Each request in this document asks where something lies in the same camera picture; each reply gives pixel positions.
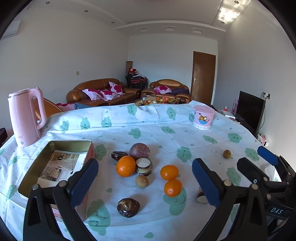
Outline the small mandarin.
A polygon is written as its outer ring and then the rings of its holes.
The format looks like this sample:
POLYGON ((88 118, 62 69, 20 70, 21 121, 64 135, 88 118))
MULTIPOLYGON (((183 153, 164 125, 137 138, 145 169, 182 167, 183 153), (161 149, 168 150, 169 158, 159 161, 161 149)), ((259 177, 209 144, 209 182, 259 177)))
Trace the small mandarin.
POLYGON ((175 165, 165 165, 160 170, 160 176, 163 180, 170 181, 177 178, 179 175, 179 169, 175 165))
POLYGON ((178 179, 172 179, 166 182, 164 186, 164 193, 168 197, 176 197, 182 191, 182 182, 178 179))

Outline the small brown longan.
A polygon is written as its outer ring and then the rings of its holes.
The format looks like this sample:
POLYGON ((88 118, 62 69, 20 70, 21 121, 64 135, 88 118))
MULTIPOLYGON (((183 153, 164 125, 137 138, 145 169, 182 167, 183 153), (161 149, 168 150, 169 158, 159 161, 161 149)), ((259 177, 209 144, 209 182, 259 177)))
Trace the small brown longan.
POLYGON ((149 185, 149 180, 144 175, 138 175, 135 179, 135 183, 139 188, 146 188, 149 185))

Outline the round layered cake piece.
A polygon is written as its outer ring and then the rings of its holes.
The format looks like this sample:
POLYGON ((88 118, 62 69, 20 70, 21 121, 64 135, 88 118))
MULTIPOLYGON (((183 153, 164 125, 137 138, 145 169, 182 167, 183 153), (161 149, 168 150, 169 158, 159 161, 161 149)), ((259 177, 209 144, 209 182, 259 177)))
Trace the round layered cake piece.
POLYGON ((139 158, 136 160, 136 172, 139 175, 148 176, 152 172, 152 162, 148 158, 139 158))

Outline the large orange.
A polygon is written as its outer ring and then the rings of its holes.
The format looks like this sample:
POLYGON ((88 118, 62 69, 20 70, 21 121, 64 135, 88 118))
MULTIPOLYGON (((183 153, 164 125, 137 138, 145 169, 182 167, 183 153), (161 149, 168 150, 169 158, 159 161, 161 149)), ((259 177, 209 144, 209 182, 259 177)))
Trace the large orange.
POLYGON ((135 159, 131 156, 123 156, 116 164, 116 172, 121 177, 132 176, 136 169, 135 159))

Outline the purple passion fruit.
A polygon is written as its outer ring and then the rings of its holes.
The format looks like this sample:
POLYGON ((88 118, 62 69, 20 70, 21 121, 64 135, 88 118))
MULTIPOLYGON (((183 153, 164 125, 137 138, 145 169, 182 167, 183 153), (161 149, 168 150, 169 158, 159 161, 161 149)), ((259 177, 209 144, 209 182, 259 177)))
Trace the purple passion fruit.
POLYGON ((132 145, 129 151, 129 155, 133 157, 135 160, 139 158, 148 158, 151 151, 146 144, 143 143, 135 143, 132 145))

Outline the black television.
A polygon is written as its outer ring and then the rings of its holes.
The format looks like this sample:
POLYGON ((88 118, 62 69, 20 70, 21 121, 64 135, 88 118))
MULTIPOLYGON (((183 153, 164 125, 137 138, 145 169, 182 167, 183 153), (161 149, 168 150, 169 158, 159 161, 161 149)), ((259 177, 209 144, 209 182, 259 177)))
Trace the black television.
POLYGON ((261 125, 266 101, 252 94, 240 91, 235 119, 255 137, 261 125))

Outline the cloud pattern tablecloth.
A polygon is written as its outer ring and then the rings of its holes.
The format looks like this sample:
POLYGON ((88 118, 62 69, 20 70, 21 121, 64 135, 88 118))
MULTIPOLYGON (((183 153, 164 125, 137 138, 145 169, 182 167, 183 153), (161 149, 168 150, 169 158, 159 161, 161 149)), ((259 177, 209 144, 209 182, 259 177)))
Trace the cloud pattern tablecloth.
POLYGON ((85 225, 97 240, 193 240, 214 211, 201 197, 192 162, 201 158, 222 180, 247 187, 237 169, 247 158, 277 181, 257 154, 260 142, 243 126, 215 114, 208 130, 194 126, 196 102, 84 108, 54 114, 34 144, 11 137, 1 148, 1 218, 23 238, 27 200, 21 183, 37 156, 55 144, 93 144, 99 172, 89 190, 85 225))

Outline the pink cartoon cup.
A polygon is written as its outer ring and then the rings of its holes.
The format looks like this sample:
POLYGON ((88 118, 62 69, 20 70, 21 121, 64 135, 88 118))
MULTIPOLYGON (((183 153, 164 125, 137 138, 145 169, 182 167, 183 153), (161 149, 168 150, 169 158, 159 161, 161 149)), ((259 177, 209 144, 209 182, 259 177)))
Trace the pink cartoon cup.
POLYGON ((211 128, 216 111, 209 106, 196 105, 194 106, 193 124, 200 130, 208 130, 211 128))

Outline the long brown leather sofa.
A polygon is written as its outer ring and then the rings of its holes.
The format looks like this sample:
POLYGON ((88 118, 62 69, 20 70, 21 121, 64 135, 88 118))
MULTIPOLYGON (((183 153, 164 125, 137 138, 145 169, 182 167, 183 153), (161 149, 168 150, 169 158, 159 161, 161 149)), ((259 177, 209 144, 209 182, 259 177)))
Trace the long brown leather sofa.
POLYGON ((125 87, 115 78, 97 79, 78 84, 67 94, 66 100, 91 107, 119 105, 138 99, 140 92, 140 89, 125 87))

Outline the brown wooden door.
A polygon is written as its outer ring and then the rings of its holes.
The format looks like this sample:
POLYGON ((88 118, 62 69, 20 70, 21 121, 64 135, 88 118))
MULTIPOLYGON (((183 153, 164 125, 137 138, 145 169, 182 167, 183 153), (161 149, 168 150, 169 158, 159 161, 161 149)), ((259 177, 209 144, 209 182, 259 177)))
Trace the brown wooden door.
POLYGON ((191 83, 192 100, 210 105, 214 90, 216 56, 203 52, 193 52, 191 83))

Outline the pink white cushion left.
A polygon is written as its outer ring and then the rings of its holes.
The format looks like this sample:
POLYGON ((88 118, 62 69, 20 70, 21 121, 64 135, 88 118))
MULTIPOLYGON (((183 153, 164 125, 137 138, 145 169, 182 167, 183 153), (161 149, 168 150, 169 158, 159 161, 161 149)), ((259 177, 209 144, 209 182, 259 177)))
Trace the pink white cushion left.
POLYGON ((82 91, 91 99, 91 101, 104 100, 104 96, 100 93, 99 90, 87 88, 83 89, 82 91))

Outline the pink white cushion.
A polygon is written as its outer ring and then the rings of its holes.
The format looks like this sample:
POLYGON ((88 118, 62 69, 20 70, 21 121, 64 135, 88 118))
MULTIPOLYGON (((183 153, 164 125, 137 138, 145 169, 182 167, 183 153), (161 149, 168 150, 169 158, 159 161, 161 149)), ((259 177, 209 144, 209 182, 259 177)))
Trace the pink white cushion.
POLYGON ((117 95, 123 95, 123 89, 120 84, 115 84, 113 82, 109 82, 110 90, 112 93, 115 93, 117 95))
POLYGON ((87 88, 83 89, 82 91, 91 99, 91 101, 104 100, 104 96, 100 93, 99 90, 87 88))
POLYGON ((110 101, 110 100, 120 97, 119 95, 112 93, 110 90, 106 90, 106 89, 99 90, 99 94, 102 96, 102 99, 104 101, 110 101))

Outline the pink white cushion middle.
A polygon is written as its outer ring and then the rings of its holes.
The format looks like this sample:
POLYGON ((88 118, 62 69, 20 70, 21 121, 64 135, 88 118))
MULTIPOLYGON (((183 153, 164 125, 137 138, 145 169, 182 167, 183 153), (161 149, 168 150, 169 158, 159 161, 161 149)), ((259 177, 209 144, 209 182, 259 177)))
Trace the pink white cushion middle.
POLYGON ((110 101, 110 100, 120 97, 119 95, 112 93, 110 90, 106 90, 106 89, 99 90, 99 94, 102 96, 102 99, 104 101, 110 101))

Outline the stacked dark chairs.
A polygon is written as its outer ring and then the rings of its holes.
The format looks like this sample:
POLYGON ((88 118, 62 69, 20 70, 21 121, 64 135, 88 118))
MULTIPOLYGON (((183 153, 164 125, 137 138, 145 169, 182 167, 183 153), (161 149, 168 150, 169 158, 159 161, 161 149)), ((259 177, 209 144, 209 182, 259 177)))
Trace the stacked dark chairs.
POLYGON ((126 75, 127 87, 144 90, 148 88, 148 79, 140 74, 128 73, 126 75))

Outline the white air conditioner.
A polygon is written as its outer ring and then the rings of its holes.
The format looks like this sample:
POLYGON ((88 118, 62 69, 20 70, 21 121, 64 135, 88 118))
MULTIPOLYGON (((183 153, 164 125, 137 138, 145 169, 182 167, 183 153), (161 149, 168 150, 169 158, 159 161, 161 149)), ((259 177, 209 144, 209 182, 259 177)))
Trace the white air conditioner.
POLYGON ((7 30, 4 32, 3 36, 1 37, 1 40, 15 36, 18 32, 20 23, 21 20, 12 21, 7 30))

